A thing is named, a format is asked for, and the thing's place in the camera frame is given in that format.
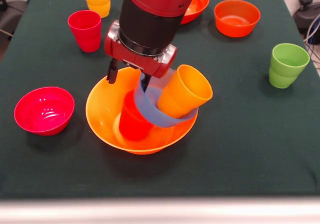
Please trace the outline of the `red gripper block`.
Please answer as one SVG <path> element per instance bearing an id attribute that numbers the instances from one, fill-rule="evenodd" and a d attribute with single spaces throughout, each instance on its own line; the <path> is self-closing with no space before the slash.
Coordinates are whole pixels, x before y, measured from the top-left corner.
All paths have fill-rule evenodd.
<path id="1" fill-rule="evenodd" d="M 145 92 L 153 77 L 164 76 L 175 60 L 175 46 L 169 45 L 167 50 L 159 56 L 143 56 L 127 49 L 120 41 L 114 41 L 107 33 L 104 41 L 104 50 L 112 57 L 106 80 L 114 84 L 118 74 L 118 61 L 128 63 L 131 67 L 143 71 L 140 76 L 140 85 Z"/>

